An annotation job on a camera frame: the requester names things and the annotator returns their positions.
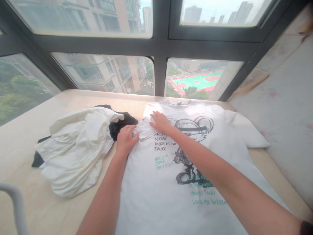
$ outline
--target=building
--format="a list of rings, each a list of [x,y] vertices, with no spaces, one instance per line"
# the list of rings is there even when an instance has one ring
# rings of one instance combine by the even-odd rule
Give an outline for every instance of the building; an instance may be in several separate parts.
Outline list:
[[[32,24],[45,30],[142,32],[139,0],[19,1]],[[145,30],[152,30],[151,8],[144,12]],[[58,53],[56,59],[80,89],[135,93],[147,83],[142,57]]]
[[[257,12],[257,14],[255,15],[253,19],[253,22],[252,22],[253,24],[259,25],[261,23],[260,20],[266,17],[266,14],[264,13],[267,11],[271,3],[272,3],[272,0],[264,0],[260,10]]]
[[[236,11],[233,11],[233,12],[231,13],[231,16],[229,17],[228,22],[227,22],[228,24],[233,24],[233,23],[234,23],[236,14],[237,14]]]
[[[237,11],[234,22],[236,24],[244,24],[252,8],[253,3],[248,3],[248,1],[242,2]]]
[[[151,32],[153,30],[153,14],[150,7],[144,7],[142,9],[143,25],[145,32]]]
[[[171,62],[189,73],[223,70],[228,64],[227,61],[219,60],[171,59]]]
[[[222,23],[223,23],[224,17],[225,17],[225,16],[223,15],[223,16],[221,16],[221,17],[219,18],[219,20],[218,20],[218,23],[219,23],[219,24],[222,24]]]
[[[202,8],[197,6],[188,7],[185,9],[184,21],[189,23],[199,23]]]
[[[213,23],[214,23],[214,20],[215,20],[215,17],[212,16],[209,23],[210,23],[210,24],[213,24]]]

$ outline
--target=skyscraper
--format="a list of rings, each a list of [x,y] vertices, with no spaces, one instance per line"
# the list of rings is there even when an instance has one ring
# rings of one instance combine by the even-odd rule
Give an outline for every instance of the skyscraper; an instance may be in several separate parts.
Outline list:
[[[231,13],[231,16],[229,17],[228,22],[227,22],[228,24],[234,23],[236,14],[237,14],[236,11],[233,11],[233,12]]]
[[[197,6],[186,8],[184,21],[190,23],[198,23],[200,20],[201,12],[202,8],[198,8]]]
[[[143,7],[142,14],[143,14],[144,29],[146,30],[146,33],[148,33],[152,31],[152,28],[153,28],[153,16],[152,16],[151,8]]]
[[[219,20],[218,20],[218,23],[219,23],[219,24],[222,24],[222,23],[223,23],[224,17],[225,17],[225,16],[223,15],[223,16],[221,16],[221,17],[219,18]]]
[[[237,11],[234,22],[237,24],[244,24],[252,8],[253,3],[248,3],[248,1],[242,2]]]
[[[210,19],[210,24],[213,24],[213,23],[214,23],[214,20],[215,20],[215,17],[212,16],[211,19]]]
[[[262,3],[262,6],[260,8],[260,10],[258,11],[258,13],[255,15],[252,23],[255,25],[258,25],[260,19],[262,18],[262,16],[264,15],[264,13],[266,12],[267,8],[270,6],[272,0],[264,0],[264,2]]]

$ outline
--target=window pane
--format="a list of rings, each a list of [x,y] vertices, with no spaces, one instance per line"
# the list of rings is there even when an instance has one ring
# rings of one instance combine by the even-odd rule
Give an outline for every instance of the window pane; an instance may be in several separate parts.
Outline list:
[[[216,101],[241,65],[241,61],[170,58],[165,94],[167,97]]]
[[[254,27],[273,0],[184,0],[180,23],[219,27]]]
[[[154,65],[147,57],[52,53],[82,90],[154,95]]]
[[[0,126],[59,92],[23,54],[0,57]]]
[[[152,0],[9,0],[35,34],[151,38]]]

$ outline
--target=table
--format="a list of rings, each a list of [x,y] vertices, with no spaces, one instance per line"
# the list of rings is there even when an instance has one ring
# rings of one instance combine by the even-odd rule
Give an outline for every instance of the table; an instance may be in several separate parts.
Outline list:
[[[75,234],[116,150],[112,146],[103,161],[97,183],[72,199],[55,195],[40,169],[31,167],[34,146],[49,136],[49,126],[70,111],[109,104],[118,112],[129,112],[137,120],[142,119],[146,104],[165,97],[118,94],[69,89],[38,105],[25,114],[0,127],[0,181],[17,186],[25,204],[28,229],[32,235]],[[171,101],[182,99],[168,98]],[[202,101],[218,104],[233,110],[227,102]],[[299,219],[310,221],[313,214],[297,192],[283,176],[264,149],[250,149],[250,155],[270,185]],[[0,234],[17,234],[11,199],[0,192]]]

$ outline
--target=mouse cartoon print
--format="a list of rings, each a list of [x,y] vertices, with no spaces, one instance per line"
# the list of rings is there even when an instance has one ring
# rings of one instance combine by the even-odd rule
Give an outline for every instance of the mouse cartoon print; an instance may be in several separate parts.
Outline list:
[[[214,121],[211,118],[204,116],[200,116],[194,120],[169,119],[169,121],[173,126],[197,142],[203,141],[214,128]],[[181,147],[179,147],[175,152],[174,162],[176,164],[182,163],[183,166],[186,167],[185,171],[179,173],[176,177],[178,184],[198,183],[203,188],[214,187],[212,183],[205,176],[203,176],[198,169],[196,169],[196,173],[194,172],[195,167],[193,163],[181,149]]]

